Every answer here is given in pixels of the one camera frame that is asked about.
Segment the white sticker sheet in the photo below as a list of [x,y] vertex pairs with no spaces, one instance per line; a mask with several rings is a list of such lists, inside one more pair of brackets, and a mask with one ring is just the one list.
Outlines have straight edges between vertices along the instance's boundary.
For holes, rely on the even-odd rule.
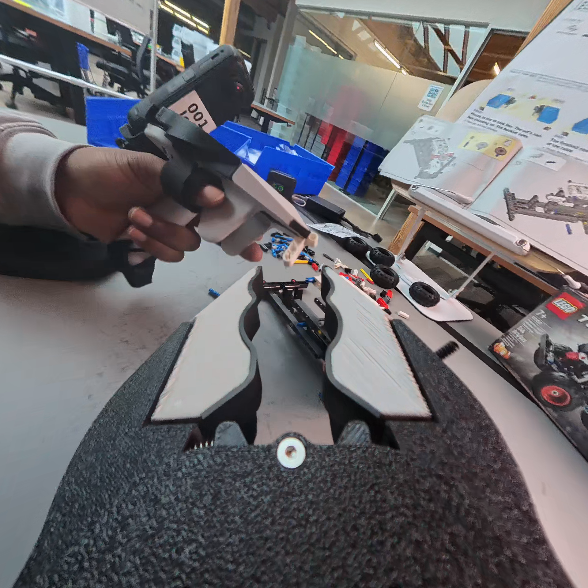
[[308,224],[308,228],[314,231],[328,234],[334,238],[345,239],[345,238],[360,238],[360,235],[340,224],[334,223],[319,223],[319,224]]

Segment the printed task sheet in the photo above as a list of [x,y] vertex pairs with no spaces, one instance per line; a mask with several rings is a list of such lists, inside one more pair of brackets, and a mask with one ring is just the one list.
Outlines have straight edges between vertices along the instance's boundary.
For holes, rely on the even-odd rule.
[[459,122],[587,163],[587,1],[573,1]]

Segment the wooden background table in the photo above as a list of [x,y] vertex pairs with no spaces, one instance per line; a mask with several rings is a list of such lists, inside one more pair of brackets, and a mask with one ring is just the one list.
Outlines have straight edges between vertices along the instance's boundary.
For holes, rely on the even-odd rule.
[[270,123],[285,124],[288,127],[295,125],[295,121],[287,118],[284,115],[278,114],[276,111],[261,105],[258,102],[251,103],[252,110],[262,119],[261,132],[268,134]]

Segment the white black toy truck chassis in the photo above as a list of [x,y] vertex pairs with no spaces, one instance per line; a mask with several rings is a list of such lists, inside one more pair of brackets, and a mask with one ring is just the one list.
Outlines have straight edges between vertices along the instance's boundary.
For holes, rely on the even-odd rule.
[[[318,278],[309,278],[305,281],[292,279],[289,282],[263,281],[263,290],[267,300],[272,304],[275,311],[283,316],[293,333],[299,337],[316,359],[324,362],[333,336],[327,334],[325,318],[317,317],[311,307],[306,305],[303,300],[303,294],[311,283],[319,286]],[[362,288],[359,289],[363,292],[363,296],[373,300],[379,309],[389,315],[390,309],[387,303],[391,300],[391,290],[385,290],[383,292],[385,297],[381,298],[376,297],[370,289],[363,288],[363,283],[360,285]],[[327,307],[323,299],[314,298],[314,303],[323,311],[326,317]],[[390,351],[379,349],[378,345],[374,346],[372,344],[368,346],[364,342],[360,342],[352,350],[359,351],[361,360],[358,361],[365,365],[375,365],[377,359],[382,360],[392,357]],[[435,353],[440,360],[446,360],[458,350],[458,343],[450,341],[437,349]]]

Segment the pile of red white parts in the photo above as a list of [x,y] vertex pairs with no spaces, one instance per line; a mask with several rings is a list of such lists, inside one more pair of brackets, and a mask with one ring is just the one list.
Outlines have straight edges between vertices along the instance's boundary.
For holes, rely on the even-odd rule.
[[368,297],[374,300],[378,306],[388,315],[392,315],[390,303],[393,298],[392,289],[389,290],[377,290],[375,285],[372,285],[366,281],[359,269],[349,268],[339,258],[332,258],[328,254],[323,254],[323,257],[328,261],[332,262],[333,268],[339,271],[339,275],[349,282],[353,283],[356,287],[364,292]]

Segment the pile of blue black pins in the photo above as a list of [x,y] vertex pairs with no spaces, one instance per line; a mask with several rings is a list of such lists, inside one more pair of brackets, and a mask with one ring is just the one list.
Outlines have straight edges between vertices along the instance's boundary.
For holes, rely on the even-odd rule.
[[[276,232],[271,235],[269,242],[262,244],[262,249],[265,252],[269,252],[275,259],[282,260],[283,252],[288,248],[292,239],[293,238],[286,237],[281,233]],[[315,259],[315,249],[316,248],[311,249],[310,247],[305,247],[298,259],[310,260],[311,263],[307,266],[310,266],[314,272],[318,272],[320,265],[319,262]]]

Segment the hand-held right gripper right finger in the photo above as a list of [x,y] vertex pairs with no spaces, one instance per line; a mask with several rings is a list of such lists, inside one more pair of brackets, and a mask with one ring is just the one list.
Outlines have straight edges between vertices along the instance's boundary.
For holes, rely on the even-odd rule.
[[334,269],[322,270],[325,303],[323,403],[334,443],[351,422],[373,443],[396,443],[391,422],[433,422],[431,410],[388,315]]

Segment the black power bank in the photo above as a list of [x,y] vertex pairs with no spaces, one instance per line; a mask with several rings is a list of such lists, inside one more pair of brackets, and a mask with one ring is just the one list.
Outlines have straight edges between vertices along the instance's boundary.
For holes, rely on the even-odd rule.
[[297,184],[295,177],[282,171],[270,170],[266,181],[278,194],[292,202],[292,196],[296,191]]

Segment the white toy connector piece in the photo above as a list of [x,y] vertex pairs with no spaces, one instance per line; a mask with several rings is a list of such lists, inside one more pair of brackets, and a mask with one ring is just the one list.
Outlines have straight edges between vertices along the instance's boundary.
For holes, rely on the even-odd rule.
[[307,237],[296,236],[290,242],[288,248],[283,252],[282,260],[285,267],[292,267],[302,254],[305,247],[314,249],[318,244],[318,234],[310,232]]

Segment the black adapter box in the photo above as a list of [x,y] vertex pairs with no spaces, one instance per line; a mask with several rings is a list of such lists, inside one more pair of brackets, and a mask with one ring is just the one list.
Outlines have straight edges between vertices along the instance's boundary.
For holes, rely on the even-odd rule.
[[319,217],[334,224],[340,224],[346,215],[346,210],[320,196],[307,197],[304,209],[307,215]]

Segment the small blue white notice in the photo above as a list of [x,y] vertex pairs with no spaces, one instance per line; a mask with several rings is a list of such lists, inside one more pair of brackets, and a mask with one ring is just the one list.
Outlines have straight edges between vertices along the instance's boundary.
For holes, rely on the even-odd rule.
[[445,85],[430,84],[417,108],[425,112],[432,111],[445,89]]

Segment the printed toy truck box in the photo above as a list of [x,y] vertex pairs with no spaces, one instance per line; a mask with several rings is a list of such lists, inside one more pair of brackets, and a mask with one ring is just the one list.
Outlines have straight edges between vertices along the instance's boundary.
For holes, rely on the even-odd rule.
[[587,293],[565,286],[489,352],[587,460]]

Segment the black office chair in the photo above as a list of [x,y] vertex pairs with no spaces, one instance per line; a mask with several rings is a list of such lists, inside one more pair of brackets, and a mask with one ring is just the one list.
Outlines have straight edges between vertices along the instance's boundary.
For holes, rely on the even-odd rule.
[[134,40],[130,43],[121,41],[121,47],[130,51],[130,56],[119,55],[118,62],[99,59],[96,67],[104,72],[102,87],[114,88],[118,85],[119,92],[135,92],[139,99],[147,96],[150,87],[150,72],[144,67],[147,49],[151,37],[145,35],[140,45]]

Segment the grey desk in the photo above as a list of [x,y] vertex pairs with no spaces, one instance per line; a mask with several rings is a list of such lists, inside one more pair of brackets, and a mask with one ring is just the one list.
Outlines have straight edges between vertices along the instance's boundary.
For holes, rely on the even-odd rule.
[[[208,294],[257,263],[203,243],[154,282],[1,277],[1,587],[22,570],[56,489],[99,412]],[[464,343],[446,365],[501,431],[537,517],[576,587],[587,587],[587,462],[533,401]]]

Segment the shelf of coloured bins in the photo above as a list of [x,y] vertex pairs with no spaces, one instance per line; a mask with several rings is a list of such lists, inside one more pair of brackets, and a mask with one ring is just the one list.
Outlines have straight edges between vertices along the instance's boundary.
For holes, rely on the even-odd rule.
[[363,199],[390,151],[325,121],[320,122],[318,138],[325,148],[322,159],[333,166],[329,181]]

